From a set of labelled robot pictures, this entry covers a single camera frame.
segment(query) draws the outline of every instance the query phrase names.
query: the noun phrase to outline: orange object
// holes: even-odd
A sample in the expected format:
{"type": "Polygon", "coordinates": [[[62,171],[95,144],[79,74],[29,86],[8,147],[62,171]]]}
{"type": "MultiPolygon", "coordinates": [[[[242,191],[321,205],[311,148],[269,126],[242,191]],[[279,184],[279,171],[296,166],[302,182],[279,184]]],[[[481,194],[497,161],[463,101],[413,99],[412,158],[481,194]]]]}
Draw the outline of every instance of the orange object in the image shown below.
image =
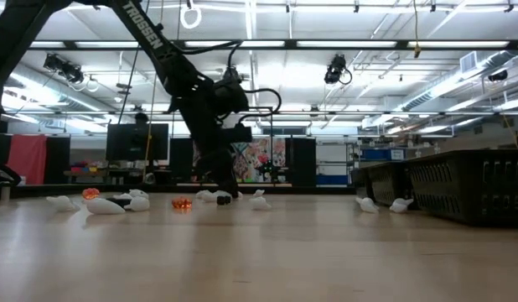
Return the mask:
{"type": "Polygon", "coordinates": [[[101,192],[99,192],[98,189],[94,189],[94,188],[85,189],[82,191],[82,197],[84,197],[84,199],[86,199],[86,200],[92,200],[92,199],[99,197],[100,193],[101,192]]]}
{"type": "Polygon", "coordinates": [[[189,209],[192,207],[192,201],[183,196],[175,197],[172,199],[172,206],[174,209],[189,209]]]}

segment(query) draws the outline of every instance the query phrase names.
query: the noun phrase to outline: plastic crate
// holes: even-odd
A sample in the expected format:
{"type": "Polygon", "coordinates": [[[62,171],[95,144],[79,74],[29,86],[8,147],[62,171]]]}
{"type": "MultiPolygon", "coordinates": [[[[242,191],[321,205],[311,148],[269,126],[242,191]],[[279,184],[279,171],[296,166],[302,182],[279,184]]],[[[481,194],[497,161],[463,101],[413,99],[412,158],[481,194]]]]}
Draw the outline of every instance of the plastic crate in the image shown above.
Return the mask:
{"type": "Polygon", "coordinates": [[[356,195],[358,197],[369,197],[372,200],[375,199],[367,169],[353,169],[352,171],[350,171],[350,178],[352,179],[352,184],[356,189],[356,195]]]}
{"type": "MultiPolygon", "coordinates": [[[[405,163],[384,163],[367,167],[374,201],[390,206],[397,198],[412,198],[412,183],[405,163]]],[[[414,202],[409,209],[417,209],[414,202]]]]}
{"type": "Polygon", "coordinates": [[[407,162],[417,203],[472,226],[518,227],[518,150],[463,150],[407,162]]]}

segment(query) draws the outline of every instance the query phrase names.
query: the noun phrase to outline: white plush toy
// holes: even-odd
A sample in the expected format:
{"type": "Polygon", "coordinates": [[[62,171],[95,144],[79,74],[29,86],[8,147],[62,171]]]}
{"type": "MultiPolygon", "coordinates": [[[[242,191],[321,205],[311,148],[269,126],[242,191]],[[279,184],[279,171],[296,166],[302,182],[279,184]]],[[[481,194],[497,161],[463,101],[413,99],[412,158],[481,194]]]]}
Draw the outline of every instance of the white plush toy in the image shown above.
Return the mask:
{"type": "Polygon", "coordinates": [[[131,200],[132,199],[132,196],[130,196],[129,194],[127,193],[123,193],[121,195],[114,195],[114,198],[115,199],[118,199],[118,200],[131,200]]]}
{"type": "Polygon", "coordinates": [[[413,199],[405,200],[402,198],[397,198],[393,201],[393,204],[390,206],[390,210],[394,211],[397,214],[404,213],[408,211],[408,206],[413,202],[413,199]]]}
{"type": "Polygon", "coordinates": [[[272,206],[267,204],[267,200],[264,197],[255,197],[250,199],[251,209],[256,211],[268,211],[272,209],[272,206]]]}
{"type": "Polygon", "coordinates": [[[129,190],[128,194],[132,197],[143,197],[145,199],[149,199],[149,194],[142,190],[129,190]]]}
{"type": "Polygon", "coordinates": [[[124,214],[125,209],[116,205],[115,203],[105,200],[102,198],[95,198],[93,200],[87,200],[85,202],[88,211],[91,214],[97,215],[114,215],[124,214]]]}
{"type": "Polygon", "coordinates": [[[210,193],[208,190],[201,190],[198,193],[195,194],[195,198],[197,200],[203,200],[205,193],[210,193]]]}
{"type": "Polygon", "coordinates": [[[361,199],[360,197],[356,197],[356,201],[360,204],[360,208],[362,211],[367,213],[378,214],[379,207],[375,205],[373,200],[369,197],[361,199]]]}
{"type": "Polygon", "coordinates": [[[131,204],[125,206],[125,209],[133,211],[147,211],[149,210],[149,200],[144,197],[134,197],[131,200],[131,204]]]}
{"type": "Polygon", "coordinates": [[[265,190],[257,190],[253,197],[261,197],[263,194],[265,194],[265,190]]]}
{"type": "Polygon", "coordinates": [[[80,210],[80,207],[67,196],[47,197],[47,201],[50,202],[58,212],[80,210]]]}

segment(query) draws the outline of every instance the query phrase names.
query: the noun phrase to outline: robotic arm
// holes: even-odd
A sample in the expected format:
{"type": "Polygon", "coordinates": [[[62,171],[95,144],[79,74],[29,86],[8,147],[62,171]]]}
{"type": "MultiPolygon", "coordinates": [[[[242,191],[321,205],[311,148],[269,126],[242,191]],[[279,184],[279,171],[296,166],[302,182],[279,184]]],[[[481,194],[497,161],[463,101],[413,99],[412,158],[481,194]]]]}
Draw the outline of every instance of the robotic arm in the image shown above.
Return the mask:
{"type": "MultiPolygon", "coordinates": [[[[0,114],[3,85],[35,40],[52,13],[72,0],[7,0],[0,15],[0,114]]],[[[154,25],[140,6],[141,0],[78,0],[78,3],[107,6],[127,27],[154,65],[164,90],[172,96],[169,112],[179,110],[190,136],[201,154],[196,169],[233,197],[238,186],[233,174],[231,143],[250,142],[251,129],[237,124],[221,129],[218,116],[249,109],[240,81],[233,76],[213,82],[197,71],[181,49],[162,35],[162,24],[154,25]]],[[[223,44],[238,46],[240,41],[223,44]]]]}

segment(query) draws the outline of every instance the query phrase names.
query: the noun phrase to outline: ventilation duct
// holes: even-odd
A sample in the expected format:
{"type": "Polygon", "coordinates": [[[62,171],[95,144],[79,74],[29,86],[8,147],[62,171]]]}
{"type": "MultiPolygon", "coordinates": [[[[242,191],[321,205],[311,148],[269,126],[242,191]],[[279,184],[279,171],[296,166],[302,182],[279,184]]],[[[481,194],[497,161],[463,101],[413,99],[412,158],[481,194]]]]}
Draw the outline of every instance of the ventilation duct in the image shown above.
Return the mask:
{"type": "Polygon", "coordinates": [[[92,111],[115,111],[116,108],[108,106],[104,102],[97,101],[91,96],[87,96],[84,93],[74,91],[67,85],[58,82],[55,79],[49,79],[47,75],[40,74],[36,70],[33,70],[26,65],[19,64],[15,67],[15,70],[10,75],[9,81],[21,82],[24,86],[28,86],[28,83],[23,83],[23,79],[35,82],[41,86],[49,88],[53,94],[57,97],[67,98],[70,102],[75,102],[82,105],[88,110],[92,111]]]}
{"type": "MultiPolygon", "coordinates": [[[[407,98],[402,101],[401,105],[393,109],[393,111],[410,111],[414,107],[417,107],[424,102],[431,101],[469,83],[474,78],[491,75],[499,69],[504,68],[505,64],[518,58],[518,50],[502,50],[498,53],[476,52],[475,54],[475,56],[469,57],[471,60],[476,58],[475,62],[472,62],[471,64],[476,66],[475,68],[472,68],[470,71],[463,73],[462,68],[465,68],[465,65],[462,65],[449,71],[447,74],[441,76],[440,78],[431,81],[421,90],[407,96],[407,98]]],[[[368,117],[363,120],[362,125],[366,128],[373,127],[381,125],[392,118],[393,115],[387,114],[378,117],[368,117]]]]}

